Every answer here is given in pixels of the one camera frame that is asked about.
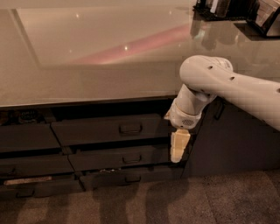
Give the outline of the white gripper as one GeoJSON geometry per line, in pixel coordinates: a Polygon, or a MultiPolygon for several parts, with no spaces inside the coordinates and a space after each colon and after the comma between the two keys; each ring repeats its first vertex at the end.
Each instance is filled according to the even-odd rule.
{"type": "Polygon", "coordinates": [[[164,119],[171,123],[171,126],[176,128],[175,132],[171,133],[171,161],[178,163],[184,154],[185,148],[191,138],[188,130],[194,129],[201,118],[201,114],[189,115],[183,112],[173,101],[170,109],[164,115],[164,119]]]}

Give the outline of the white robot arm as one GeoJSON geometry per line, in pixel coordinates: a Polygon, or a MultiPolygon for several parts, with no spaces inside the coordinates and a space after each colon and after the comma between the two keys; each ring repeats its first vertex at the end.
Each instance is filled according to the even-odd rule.
{"type": "Polygon", "coordinates": [[[228,59],[194,55],[179,69],[182,87],[164,118],[171,133],[171,161],[179,162],[202,111],[216,97],[280,130],[280,83],[234,72],[228,59]]]}

